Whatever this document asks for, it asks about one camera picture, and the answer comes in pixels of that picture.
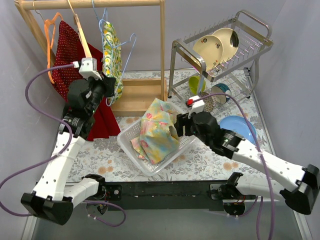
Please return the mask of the pastel floral garment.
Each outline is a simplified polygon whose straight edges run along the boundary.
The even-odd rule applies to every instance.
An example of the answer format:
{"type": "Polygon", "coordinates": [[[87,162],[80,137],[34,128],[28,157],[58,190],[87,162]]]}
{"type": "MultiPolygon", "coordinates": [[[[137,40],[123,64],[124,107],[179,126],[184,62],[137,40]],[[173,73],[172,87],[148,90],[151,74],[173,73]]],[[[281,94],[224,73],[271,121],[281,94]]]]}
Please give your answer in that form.
{"type": "Polygon", "coordinates": [[[131,140],[139,159],[157,164],[178,149],[180,140],[174,139],[170,133],[177,115],[169,103],[158,98],[153,100],[141,118],[138,136],[131,140]]]}

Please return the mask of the lemon print garment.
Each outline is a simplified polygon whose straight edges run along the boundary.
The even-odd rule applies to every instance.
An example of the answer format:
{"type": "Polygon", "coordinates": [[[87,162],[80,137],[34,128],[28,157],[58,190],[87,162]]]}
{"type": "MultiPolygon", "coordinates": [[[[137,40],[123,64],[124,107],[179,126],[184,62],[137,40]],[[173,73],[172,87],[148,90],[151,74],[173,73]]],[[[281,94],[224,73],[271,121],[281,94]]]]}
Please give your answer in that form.
{"type": "Polygon", "coordinates": [[[107,77],[114,77],[114,96],[107,99],[107,104],[114,104],[123,93],[121,42],[114,26],[110,22],[103,23],[103,63],[102,71],[107,77]]]}

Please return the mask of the red skirt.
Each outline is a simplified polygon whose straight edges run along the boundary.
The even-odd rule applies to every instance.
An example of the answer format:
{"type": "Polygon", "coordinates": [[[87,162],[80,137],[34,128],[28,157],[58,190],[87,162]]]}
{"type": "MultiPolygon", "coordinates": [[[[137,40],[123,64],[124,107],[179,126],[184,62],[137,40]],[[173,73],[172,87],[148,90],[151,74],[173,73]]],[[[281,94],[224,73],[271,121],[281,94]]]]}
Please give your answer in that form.
{"type": "MultiPolygon", "coordinates": [[[[88,47],[91,55],[97,59],[97,70],[102,71],[103,53],[90,44],[88,44],[88,47]]],[[[111,108],[106,105],[105,101],[106,98],[103,98],[102,103],[94,114],[95,123],[87,137],[87,141],[108,139],[110,136],[117,136],[121,132],[111,108]]]]}

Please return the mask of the beige plastic hanger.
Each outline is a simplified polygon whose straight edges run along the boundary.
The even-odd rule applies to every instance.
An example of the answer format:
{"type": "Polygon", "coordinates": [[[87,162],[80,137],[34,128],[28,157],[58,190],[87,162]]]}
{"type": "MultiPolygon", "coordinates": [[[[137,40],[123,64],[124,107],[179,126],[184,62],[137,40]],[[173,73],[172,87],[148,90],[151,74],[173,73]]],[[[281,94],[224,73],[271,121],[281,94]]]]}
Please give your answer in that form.
{"type": "Polygon", "coordinates": [[[89,46],[88,46],[88,43],[87,43],[87,40],[86,40],[86,37],[85,37],[85,34],[83,32],[83,28],[82,28],[82,25],[80,23],[80,20],[79,20],[79,17],[78,15],[75,13],[72,5],[71,5],[71,2],[70,0],[67,0],[68,2],[68,5],[73,13],[73,19],[74,19],[74,22],[77,26],[77,29],[78,29],[78,36],[79,36],[79,39],[80,39],[80,42],[81,42],[81,45],[82,45],[82,48],[83,48],[83,51],[84,51],[84,54],[85,54],[85,57],[86,58],[91,58],[92,57],[92,54],[90,52],[90,49],[89,49],[89,46]]]}

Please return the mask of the blue wire hanger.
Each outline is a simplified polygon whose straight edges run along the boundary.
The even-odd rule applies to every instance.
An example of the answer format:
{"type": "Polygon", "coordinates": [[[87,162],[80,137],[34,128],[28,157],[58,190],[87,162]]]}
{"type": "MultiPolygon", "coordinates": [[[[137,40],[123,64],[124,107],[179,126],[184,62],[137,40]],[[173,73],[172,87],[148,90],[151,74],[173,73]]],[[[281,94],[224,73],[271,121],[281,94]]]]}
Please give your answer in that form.
{"type": "Polygon", "coordinates": [[[123,42],[120,41],[121,59],[122,59],[121,79],[122,79],[122,83],[123,83],[123,92],[124,92],[123,78],[124,78],[125,72],[127,70],[128,64],[131,60],[132,52],[135,48],[136,41],[137,41],[137,36],[135,33],[132,33],[126,41],[123,41],[123,42]]]}
{"type": "Polygon", "coordinates": [[[117,66],[117,58],[119,56],[119,49],[117,47],[119,40],[116,35],[116,31],[114,26],[108,21],[108,10],[104,8],[104,12],[102,17],[99,17],[96,9],[95,3],[91,1],[92,8],[94,10],[95,16],[98,20],[98,27],[101,33],[101,40],[102,40],[102,71],[103,73],[110,78],[115,78],[114,83],[114,92],[111,97],[106,99],[106,105],[110,107],[115,101],[119,98],[119,84],[120,80],[120,73],[119,67],[117,66]]]}

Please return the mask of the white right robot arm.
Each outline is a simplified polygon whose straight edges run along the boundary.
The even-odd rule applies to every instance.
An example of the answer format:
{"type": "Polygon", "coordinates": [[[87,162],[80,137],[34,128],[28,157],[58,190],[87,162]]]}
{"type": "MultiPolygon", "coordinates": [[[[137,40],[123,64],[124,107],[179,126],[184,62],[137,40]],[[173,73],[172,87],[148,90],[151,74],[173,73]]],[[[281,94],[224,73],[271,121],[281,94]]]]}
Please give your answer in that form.
{"type": "Polygon", "coordinates": [[[224,184],[211,189],[215,198],[274,197],[300,214],[311,214],[320,193],[320,170],[316,166],[303,167],[265,151],[260,153],[240,134],[220,128],[208,112],[178,114],[174,127],[178,136],[195,136],[215,154],[246,164],[270,178],[249,179],[240,172],[232,173],[224,184]]]}

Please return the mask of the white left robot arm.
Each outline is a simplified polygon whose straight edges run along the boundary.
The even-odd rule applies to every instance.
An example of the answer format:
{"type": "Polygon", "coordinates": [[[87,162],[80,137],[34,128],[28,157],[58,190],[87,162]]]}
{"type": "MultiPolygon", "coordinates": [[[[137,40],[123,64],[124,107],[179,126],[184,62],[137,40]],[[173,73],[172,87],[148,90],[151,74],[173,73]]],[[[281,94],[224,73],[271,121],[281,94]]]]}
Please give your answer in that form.
{"type": "Polygon", "coordinates": [[[24,193],[20,202],[35,217],[64,225],[73,209],[88,198],[106,196],[105,178],[88,174],[74,186],[65,187],[69,172],[95,123],[94,114],[104,98],[115,90],[115,78],[78,79],[68,87],[56,146],[40,180],[31,193],[24,193]]]}

